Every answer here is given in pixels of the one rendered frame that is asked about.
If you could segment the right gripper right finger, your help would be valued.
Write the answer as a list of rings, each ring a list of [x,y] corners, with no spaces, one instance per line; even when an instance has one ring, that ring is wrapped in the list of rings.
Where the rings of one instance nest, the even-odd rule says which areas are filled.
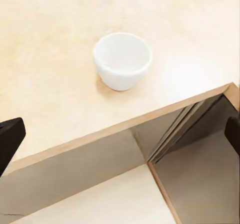
[[[224,135],[240,156],[240,119],[229,117],[225,126]]]

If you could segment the coffee cup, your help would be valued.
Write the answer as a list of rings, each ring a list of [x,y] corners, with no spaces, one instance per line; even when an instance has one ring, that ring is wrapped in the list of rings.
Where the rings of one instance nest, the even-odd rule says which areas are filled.
[[[101,79],[112,89],[128,91],[138,85],[153,65],[153,52],[141,37],[113,32],[102,37],[93,51]]]

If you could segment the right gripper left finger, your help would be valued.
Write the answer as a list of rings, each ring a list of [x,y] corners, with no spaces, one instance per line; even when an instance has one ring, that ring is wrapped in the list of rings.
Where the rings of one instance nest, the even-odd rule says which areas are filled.
[[[0,122],[0,176],[26,136],[22,117]]]

